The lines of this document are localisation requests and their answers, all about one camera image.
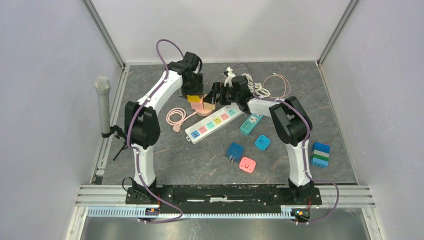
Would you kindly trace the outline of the yellow cube adapter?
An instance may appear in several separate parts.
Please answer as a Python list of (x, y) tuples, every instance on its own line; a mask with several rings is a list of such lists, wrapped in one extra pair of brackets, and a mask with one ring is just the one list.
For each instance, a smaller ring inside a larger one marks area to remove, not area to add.
[(202, 96), (200, 95), (187, 95), (186, 98), (189, 103), (200, 103), (202, 101)]

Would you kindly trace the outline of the dark blue cube adapter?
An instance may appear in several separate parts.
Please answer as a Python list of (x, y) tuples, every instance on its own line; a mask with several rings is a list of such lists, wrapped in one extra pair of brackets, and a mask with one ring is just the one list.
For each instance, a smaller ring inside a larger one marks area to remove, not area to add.
[(239, 163), (242, 159), (244, 149), (245, 149), (244, 146), (238, 143), (232, 142), (229, 145), (225, 156), (229, 162)]

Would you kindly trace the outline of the light blue plug adapter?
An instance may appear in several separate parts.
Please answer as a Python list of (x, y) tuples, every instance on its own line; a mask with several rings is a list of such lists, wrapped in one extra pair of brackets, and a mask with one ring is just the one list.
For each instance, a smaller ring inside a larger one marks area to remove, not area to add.
[(265, 151), (270, 144), (271, 144), (271, 140), (263, 134), (260, 135), (254, 143), (254, 145), (261, 151)]

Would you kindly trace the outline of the red-pink cube adapter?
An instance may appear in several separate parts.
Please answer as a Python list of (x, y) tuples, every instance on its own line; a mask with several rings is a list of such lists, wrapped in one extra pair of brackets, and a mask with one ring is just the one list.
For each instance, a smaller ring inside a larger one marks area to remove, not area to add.
[(256, 161), (248, 157), (242, 157), (238, 164), (242, 171), (250, 174), (254, 172), (256, 165)]

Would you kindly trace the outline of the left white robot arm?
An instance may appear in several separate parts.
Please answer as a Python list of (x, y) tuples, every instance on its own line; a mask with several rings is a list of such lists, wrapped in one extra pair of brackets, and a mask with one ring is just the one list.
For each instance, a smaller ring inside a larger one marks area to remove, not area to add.
[(132, 187), (145, 204), (151, 204), (157, 198), (157, 190), (152, 186), (156, 184), (154, 146), (161, 134), (158, 113), (175, 92), (188, 100), (201, 100), (204, 95), (202, 67), (198, 55), (186, 52), (182, 60), (166, 64), (161, 78), (143, 97), (125, 105), (126, 140), (134, 153)]

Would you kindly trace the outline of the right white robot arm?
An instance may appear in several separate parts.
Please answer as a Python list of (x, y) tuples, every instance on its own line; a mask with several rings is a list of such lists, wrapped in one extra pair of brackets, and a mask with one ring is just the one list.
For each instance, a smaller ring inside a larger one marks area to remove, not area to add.
[(248, 87), (248, 78), (237, 75), (227, 82), (215, 82), (204, 102), (222, 106), (235, 103), (249, 114), (272, 119), (279, 139), (285, 144), (289, 159), (289, 199), (302, 204), (309, 198), (314, 182), (307, 165), (307, 149), (312, 122), (295, 96), (271, 98), (260, 96)]

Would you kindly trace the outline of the pink round socket base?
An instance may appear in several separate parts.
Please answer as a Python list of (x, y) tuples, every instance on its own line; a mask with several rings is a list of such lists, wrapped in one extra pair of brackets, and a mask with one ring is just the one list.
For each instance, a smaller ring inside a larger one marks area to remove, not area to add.
[(206, 116), (209, 116), (212, 112), (213, 112), (213, 110), (210, 110), (210, 109), (195, 109), (195, 112), (199, 115), (199, 116), (202, 116), (202, 117), (206, 117)]

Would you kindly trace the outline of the beige cube adapter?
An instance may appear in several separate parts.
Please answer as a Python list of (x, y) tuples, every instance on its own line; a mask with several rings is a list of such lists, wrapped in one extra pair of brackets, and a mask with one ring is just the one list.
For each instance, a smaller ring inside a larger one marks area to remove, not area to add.
[(216, 109), (216, 105), (214, 103), (203, 102), (203, 109), (207, 111), (214, 111)]

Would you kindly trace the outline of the pink cube adapter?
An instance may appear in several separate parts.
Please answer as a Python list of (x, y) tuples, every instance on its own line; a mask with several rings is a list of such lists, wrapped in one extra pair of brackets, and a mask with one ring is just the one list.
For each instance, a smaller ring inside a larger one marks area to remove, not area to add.
[(204, 109), (203, 102), (191, 102), (190, 106), (195, 111), (202, 111)]

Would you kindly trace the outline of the white multicolour power strip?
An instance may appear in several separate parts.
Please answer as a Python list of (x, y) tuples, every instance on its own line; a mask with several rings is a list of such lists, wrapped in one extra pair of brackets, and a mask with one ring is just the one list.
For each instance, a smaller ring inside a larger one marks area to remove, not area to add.
[(225, 105), (185, 129), (186, 140), (196, 144), (243, 115), (236, 103)]

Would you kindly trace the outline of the teal power strip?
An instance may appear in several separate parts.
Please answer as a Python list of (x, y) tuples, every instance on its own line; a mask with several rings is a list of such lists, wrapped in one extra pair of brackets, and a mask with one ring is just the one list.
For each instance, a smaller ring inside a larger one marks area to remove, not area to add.
[(249, 136), (262, 118), (262, 114), (251, 114), (240, 126), (240, 132), (245, 136)]

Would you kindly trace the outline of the grey microphone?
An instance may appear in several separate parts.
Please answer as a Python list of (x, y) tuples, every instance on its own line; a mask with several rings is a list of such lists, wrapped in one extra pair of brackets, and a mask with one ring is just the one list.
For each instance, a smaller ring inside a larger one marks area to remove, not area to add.
[(99, 76), (95, 81), (95, 90), (98, 99), (99, 120), (101, 136), (108, 138), (111, 135), (110, 125), (110, 80), (105, 76)]

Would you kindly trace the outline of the blue green block stack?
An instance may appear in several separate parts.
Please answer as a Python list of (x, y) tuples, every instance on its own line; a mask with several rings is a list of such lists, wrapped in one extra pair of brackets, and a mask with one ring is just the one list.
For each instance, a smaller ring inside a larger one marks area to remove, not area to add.
[(329, 145), (315, 142), (312, 145), (310, 164), (319, 168), (327, 168), (329, 166), (329, 156), (331, 147)]

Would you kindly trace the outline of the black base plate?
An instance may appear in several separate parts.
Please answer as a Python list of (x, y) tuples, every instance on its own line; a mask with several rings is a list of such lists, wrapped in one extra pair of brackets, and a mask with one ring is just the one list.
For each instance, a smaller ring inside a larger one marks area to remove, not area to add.
[(281, 206), (321, 205), (317, 187), (297, 194), (287, 185), (157, 185), (129, 187), (128, 205), (159, 205), (161, 214), (274, 214)]

